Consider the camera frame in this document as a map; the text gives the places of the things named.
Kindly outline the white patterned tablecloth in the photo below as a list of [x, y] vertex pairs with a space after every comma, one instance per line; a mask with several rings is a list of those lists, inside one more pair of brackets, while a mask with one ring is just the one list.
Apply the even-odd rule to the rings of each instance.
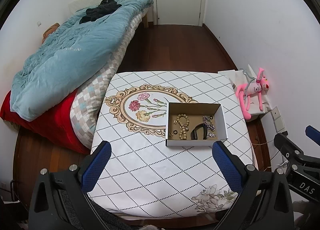
[[218, 73], [145, 71], [116, 74], [99, 113], [92, 148], [111, 144], [111, 157], [89, 197], [112, 213], [180, 218], [231, 207], [231, 190], [211, 147], [165, 145], [167, 103], [220, 104], [225, 146], [253, 163], [248, 130], [230, 80]]

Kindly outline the red blanket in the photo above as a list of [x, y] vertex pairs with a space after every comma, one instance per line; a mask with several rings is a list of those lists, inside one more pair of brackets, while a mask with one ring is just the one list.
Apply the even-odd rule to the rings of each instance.
[[85, 147], [77, 138], [70, 119], [70, 110], [77, 90], [70, 93], [61, 103], [28, 122], [17, 113], [10, 110], [10, 92], [5, 96], [1, 106], [1, 119], [20, 125], [35, 132], [59, 147], [67, 148], [80, 154], [89, 154], [89, 148]]

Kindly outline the checkered mattress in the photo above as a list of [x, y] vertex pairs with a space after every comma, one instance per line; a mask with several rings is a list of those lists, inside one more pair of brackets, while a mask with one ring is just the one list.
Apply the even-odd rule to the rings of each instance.
[[101, 109], [110, 81], [117, 73], [126, 49], [146, 15], [147, 11], [143, 10], [133, 17], [121, 43], [111, 54], [106, 64], [93, 77], [83, 83], [75, 94], [70, 110], [71, 125], [76, 138], [88, 149], [92, 146], [98, 112]]

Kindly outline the white cardboard box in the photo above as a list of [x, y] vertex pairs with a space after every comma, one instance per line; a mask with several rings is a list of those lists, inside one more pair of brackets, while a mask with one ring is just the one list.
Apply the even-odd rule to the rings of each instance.
[[175, 147], [211, 147], [228, 139], [225, 114], [221, 104], [169, 103], [165, 145]]

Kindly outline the pink panther plush toy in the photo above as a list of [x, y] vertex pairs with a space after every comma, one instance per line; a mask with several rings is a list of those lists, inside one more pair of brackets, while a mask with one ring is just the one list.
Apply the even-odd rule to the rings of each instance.
[[244, 69], [241, 69], [241, 71], [246, 77], [249, 78], [249, 82], [237, 86], [235, 96], [239, 100], [244, 119], [249, 121], [252, 117], [252, 115], [249, 113], [251, 96], [258, 96], [259, 110], [263, 111], [263, 92], [266, 93], [270, 88], [270, 85], [266, 75], [264, 75], [265, 70], [261, 67], [259, 67], [256, 78], [249, 75]]

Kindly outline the teal quilt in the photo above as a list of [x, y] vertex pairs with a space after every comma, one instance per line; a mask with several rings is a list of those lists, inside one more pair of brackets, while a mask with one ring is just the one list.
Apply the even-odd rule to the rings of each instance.
[[10, 110], [33, 121], [97, 73], [118, 48], [132, 19], [153, 0], [116, 0], [120, 7], [82, 23], [82, 9], [46, 38], [12, 82]]

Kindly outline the brown pillow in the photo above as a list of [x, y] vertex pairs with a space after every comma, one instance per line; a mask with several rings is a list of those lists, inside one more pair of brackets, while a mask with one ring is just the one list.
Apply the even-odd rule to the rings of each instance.
[[42, 36], [42, 43], [44, 43], [44, 41], [46, 40], [46, 38], [48, 38], [48, 36], [50, 34], [52, 34], [53, 32], [55, 32], [57, 30], [57, 28], [59, 28], [60, 24], [59, 23], [55, 23], [53, 25], [51, 25], [44, 33]]

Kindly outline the black clothing on bed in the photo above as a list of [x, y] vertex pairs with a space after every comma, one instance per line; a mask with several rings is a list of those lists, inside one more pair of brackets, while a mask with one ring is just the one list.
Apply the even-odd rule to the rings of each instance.
[[115, 0], [102, 0], [97, 7], [86, 9], [86, 15], [81, 18], [79, 23], [94, 22], [105, 15], [114, 13], [121, 6]]

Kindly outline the wall power strip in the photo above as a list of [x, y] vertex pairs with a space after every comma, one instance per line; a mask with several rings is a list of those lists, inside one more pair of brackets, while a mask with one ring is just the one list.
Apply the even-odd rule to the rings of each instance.
[[280, 132], [286, 131], [284, 120], [283, 120], [281, 113], [279, 111], [279, 108], [277, 106], [275, 106], [271, 110], [271, 115], [272, 115], [272, 119], [274, 122], [274, 127], [276, 129], [276, 132], [280, 133]]

